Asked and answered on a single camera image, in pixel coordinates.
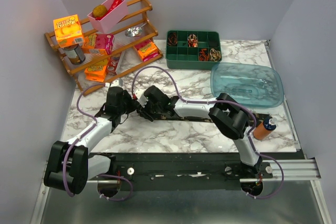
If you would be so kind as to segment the black leaf patterned tie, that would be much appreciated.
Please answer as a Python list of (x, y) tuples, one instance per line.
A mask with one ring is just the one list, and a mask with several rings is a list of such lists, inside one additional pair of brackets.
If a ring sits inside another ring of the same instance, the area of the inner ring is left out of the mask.
[[(253, 113), (254, 117), (256, 118), (256, 126), (260, 125), (266, 118), (272, 118), (270, 114), (263, 114), (263, 113)], [(165, 116), (165, 115), (154, 115), (154, 120), (167, 120), (167, 121), (190, 121), (190, 122), (207, 122), (212, 123), (212, 119), (210, 118), (203, 118), (203, 117), (196, 117), (196, 116), (185, 116), (181, 117), (178, 115), (174, 116)]]

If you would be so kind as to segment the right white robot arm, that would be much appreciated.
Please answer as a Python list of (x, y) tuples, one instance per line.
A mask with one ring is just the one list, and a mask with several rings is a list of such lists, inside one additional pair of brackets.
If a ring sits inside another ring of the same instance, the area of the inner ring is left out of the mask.
[(133, 94), (139, 103), (138, 114), (153, 122), (155, 120), (212, 122), (227, 138), (234, 141), (239, 152), (241, 171), (249, 178), (260, 172), (263, 161), (250, 137), (256, 120), (250, 126), (253, 114), (246, 111), (228, 94), (205, 100), (187, 100), (178, 96), (168, 97), (156, 86), (146, 90), (137, 89)]

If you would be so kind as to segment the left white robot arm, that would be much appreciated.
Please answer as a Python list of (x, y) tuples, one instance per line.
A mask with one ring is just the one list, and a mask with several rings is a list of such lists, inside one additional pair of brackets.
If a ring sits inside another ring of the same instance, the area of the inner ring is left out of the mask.
[(106, 102), (89, 126), (68, 141), (52, 145), (44, 185), (66, 191), (71, 197), (81, 193), (89, 179), (90, 152), (121, 124), (123, 115), (134, 110), (134, 100), (127, 90), (110, 87)]

